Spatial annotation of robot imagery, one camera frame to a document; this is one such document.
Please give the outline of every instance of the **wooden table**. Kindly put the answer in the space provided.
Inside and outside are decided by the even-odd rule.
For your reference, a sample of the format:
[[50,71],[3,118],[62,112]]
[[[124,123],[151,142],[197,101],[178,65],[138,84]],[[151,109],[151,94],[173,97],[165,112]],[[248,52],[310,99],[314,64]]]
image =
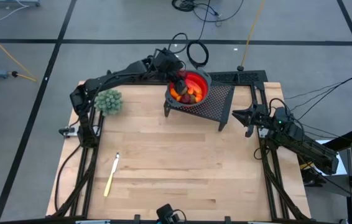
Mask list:
[[[280,83],[265,83],[265,87],[268,101],[282,98]],[[234,221],[271,220],[262,162],[253,157],[259,147],[256,132],[244,137],[246,128],[231,115],[222,132],[215,121],[178,111],[166,118],[166,86],[116,89],[123,94],[123,110],[104,121],[88,218],[130,220],[140,214],[143,220],[156,220],[155,211],[169,203],[183,210],[189,220],[224,220],[225,216]],[[249,87],[236,86],[231,110],[245,109],[251,102]],[[75,120],[72,113],[70,123]],[[65,140],[59,167],[77,145],[77,138]],[[109,197],[103,197],[117,152],[121,158],[113,186]],[[60,205],[75,186],[80,155],[81,150],[62,172]],[[278,156],[285,191],[309,217],[297,156],[285,148],[278,150]],[[54,186],[48,215],[54,212],[53,193]]]

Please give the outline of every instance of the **wooden tabletop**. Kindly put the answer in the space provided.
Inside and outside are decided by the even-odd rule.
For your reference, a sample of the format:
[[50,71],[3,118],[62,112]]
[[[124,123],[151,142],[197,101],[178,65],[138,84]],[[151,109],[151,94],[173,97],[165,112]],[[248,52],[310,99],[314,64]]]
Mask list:
[[[268,101],[282,98],[280,83],[265,83],[265,87]],[[166,86],[116,89],[123,94],[123,109],[104,121],[88,218],[130,220],[140,214],[144,220],[156,220],[155,211],[169,203],[183,210],[188,220],[224,220],[225,216],[234,221],[271,220],[262,162],[253,157],[259,147],[256,132],[244,137],[246,128],[231,115],[222,132],[215,121],[179,111],[170,111],[166,118]],[[231,110],[248,108],[251,103],[249,87],[236,86]],[[70,123],[75,120],[72,113]],[[77,138],[65,140],[59,167],[77,145]],[[117,152],[118,169],[109,196],[104,197]],[[60,205],[75,186],[80,156],[81,150],[62,172]],[[278,156],[285,191],[309,217],[297,156],[285,148],[278,149]],[[54,191],[48,215],[55,211],[53,195]]]

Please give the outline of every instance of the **green spiky ball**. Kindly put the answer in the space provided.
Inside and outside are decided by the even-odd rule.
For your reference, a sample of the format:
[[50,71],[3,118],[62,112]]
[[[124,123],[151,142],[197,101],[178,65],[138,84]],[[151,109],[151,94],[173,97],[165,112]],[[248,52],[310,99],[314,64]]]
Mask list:
[[117,90],[99,92],[95,99],[95,108],[103,112],[103,116],[116,114],[121,110],[122,93]]

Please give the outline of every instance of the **red bowl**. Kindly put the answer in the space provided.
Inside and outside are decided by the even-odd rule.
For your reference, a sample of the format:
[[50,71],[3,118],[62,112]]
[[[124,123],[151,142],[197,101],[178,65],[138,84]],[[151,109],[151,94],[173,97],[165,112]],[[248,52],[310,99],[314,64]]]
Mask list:
[[201,88],[202,100],[199,101],[198,103],[194,103],[194,104],[185,104],[185,103],[178,102],[175,98],[173,98],[170,95],[170,89],[174,88],[175,85],[173,83],[169,83],[168,89],[165,93],[165,99],[170,106],[192,107],[192,106],[196,106],[196,105],[203,103],[206,100],[206,98],[208,97],[208,93],[209,93],[210,86],[211,86],[211,77],[209,76],[209,74],[207,74],[203,70],[194,70],[194,71],[187,70],[187,71],[185,71],[185,79],[195,82]]

